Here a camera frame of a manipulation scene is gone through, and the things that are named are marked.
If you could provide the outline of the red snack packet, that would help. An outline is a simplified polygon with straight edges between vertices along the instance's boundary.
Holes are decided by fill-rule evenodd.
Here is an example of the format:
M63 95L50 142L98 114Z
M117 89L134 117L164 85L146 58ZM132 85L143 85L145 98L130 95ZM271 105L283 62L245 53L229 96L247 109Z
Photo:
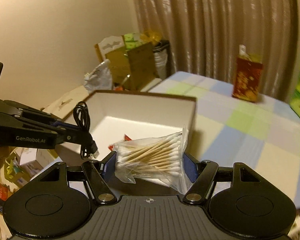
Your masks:
M113 151L115 145L120 144L120 143L122 143L122 142L131 141L131 140L132 140L132 139L131 139L128 135L125 134L122 140L120 140L120 141L118 141L118 142L115 142L114 144L110 144L110 145L108 146L108 149L109 149L110 151Z

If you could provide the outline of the cotton swab bag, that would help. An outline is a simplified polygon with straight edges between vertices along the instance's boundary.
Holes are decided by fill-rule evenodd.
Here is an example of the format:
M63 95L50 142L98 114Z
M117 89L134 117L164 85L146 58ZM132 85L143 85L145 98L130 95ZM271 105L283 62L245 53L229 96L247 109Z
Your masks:
M136 178L156 179L184 194L192 185L183 165L187 142L188 130L183 128L163 137L117 144L115 176L130 184L135 184Z

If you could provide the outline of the crumpled plastic bag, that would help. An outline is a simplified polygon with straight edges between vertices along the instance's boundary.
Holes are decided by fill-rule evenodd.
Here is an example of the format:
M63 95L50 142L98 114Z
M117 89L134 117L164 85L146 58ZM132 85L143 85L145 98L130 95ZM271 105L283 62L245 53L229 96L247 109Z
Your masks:
M89 94L96 90L112 90L113 79L109 66L110 61L106 59L94 68L92 72L85 74L83 86Z

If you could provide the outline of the brown paper bags pile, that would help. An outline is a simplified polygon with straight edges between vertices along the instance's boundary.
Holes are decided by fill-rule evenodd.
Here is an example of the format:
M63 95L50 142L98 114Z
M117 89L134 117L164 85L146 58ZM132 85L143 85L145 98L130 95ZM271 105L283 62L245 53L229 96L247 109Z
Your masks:
M160 33L110 36L94 47L98 60L108 64L115 90L147 91L167 77L170 43Z

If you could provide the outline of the red gift bag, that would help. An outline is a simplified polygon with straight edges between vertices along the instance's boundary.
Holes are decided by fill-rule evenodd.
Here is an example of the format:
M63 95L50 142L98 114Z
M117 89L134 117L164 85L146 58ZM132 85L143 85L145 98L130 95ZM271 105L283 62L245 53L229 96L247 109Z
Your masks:
M260 55L247 53L246 46L239 45L232 96L256 103L263 64Z

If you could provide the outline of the brown curtain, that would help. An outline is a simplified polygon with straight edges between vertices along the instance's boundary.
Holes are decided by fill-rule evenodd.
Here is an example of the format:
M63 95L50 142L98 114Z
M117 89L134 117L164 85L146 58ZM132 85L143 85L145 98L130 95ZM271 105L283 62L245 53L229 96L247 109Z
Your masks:
M260 92L286 100L298 40L297 0L134 0L141 31L170 42L170 71L232 82L238 48L261 57Z

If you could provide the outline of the brown cardboard box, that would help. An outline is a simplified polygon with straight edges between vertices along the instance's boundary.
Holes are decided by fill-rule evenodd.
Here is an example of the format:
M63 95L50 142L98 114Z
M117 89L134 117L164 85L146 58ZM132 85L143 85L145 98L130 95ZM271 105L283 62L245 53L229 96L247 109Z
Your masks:
M159 93L97 90L69 92L51 108L51 113L73 124L72 111L84 101L90 114L90 133L102 160L109 146L123 140L157 138L193 129L197 100L194 97Z

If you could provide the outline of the checked tablecloth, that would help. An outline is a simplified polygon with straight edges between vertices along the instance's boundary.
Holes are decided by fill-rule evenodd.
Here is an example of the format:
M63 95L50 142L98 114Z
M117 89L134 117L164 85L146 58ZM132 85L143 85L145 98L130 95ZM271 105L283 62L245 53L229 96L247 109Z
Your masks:
M187 151L220 166L243 162L300 207L300 119L268 96L249 103L231 96L232 85L178 72L151 93L194 97L197 108Z

